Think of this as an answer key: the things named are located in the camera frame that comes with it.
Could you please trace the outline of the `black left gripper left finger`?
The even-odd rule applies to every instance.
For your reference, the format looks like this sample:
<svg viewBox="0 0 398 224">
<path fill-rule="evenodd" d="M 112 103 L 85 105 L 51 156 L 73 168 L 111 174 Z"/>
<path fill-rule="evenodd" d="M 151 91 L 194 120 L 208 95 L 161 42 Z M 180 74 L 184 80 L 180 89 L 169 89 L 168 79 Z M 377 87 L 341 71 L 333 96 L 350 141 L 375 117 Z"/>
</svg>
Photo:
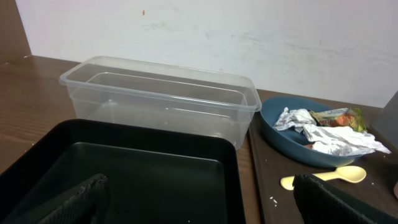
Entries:
<svg viewBox="0 0 398 224">
<path fill-rule="evenodd" d="M 100 224 L 110 204 L 108 178 L 96 174 L 21 215 L 9 217 L 8 224 Z"/>
</svg>

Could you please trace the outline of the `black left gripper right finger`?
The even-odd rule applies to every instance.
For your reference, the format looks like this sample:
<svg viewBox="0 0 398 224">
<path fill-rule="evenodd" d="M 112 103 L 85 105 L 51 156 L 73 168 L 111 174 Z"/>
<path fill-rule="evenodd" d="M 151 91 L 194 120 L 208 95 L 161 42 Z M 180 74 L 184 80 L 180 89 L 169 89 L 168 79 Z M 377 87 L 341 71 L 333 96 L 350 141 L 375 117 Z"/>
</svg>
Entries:
<svg viewBox="0 0 398 224">
<path fill-rule="evenodd" d="M 397 224 L 397 218 L 312 174 L 294 176 L 294 199 L 306 224 Z"/>
</svg>

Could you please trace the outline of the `white napkin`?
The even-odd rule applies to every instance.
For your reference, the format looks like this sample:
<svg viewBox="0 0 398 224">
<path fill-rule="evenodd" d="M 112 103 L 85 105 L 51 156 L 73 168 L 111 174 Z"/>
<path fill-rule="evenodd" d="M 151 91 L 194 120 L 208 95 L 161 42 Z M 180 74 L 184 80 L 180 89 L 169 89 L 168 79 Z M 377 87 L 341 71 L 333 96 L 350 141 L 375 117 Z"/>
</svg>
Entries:
<svg viewBox="0 0 398 224">
<path fill-rule="evenodd" d="M 314 151 L 333 156 L 358 156 L 371 154 L 376 151 L 390 154 L 375 136 L 365 132 L 356 132 L 348 126 L 321 127 L 314 124 L 305 124 L 303 133 L 312 144 Z"/>
</svg>

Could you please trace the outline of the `green yellow snack wrapper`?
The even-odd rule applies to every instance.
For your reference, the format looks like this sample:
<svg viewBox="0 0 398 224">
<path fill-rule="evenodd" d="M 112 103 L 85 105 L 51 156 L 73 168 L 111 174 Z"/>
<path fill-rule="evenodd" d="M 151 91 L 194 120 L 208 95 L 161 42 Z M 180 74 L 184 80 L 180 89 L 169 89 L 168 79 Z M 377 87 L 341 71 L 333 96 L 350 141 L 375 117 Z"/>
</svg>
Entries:
<svg viewBox="0 0 398 224">
<path fill-rule="evenodd" d="M 309 111 L 319 126 L 348 126 L 356 132 L 367 131 L 360 108 L 340 108 L 322 112 Z"/>
</svg>

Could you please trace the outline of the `white tissue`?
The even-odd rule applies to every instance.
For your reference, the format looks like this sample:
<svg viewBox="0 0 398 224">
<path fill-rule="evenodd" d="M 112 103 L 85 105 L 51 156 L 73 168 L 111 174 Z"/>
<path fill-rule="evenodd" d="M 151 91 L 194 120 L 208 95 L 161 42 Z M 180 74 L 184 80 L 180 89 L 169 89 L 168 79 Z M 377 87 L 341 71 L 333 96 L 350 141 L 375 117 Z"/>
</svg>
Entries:
<svg viewBox="0 0 398 224">
<path fill-rule="evenodd" d="M 306 124 L 316 125 L 315 119 L 311 116 L 308 110 L 290 110 L 288 107 L 285 107 L 273 128 L 277 131 L 284 131 L 293 128 L 296 132 L 301 133 Z"/>
</svg>

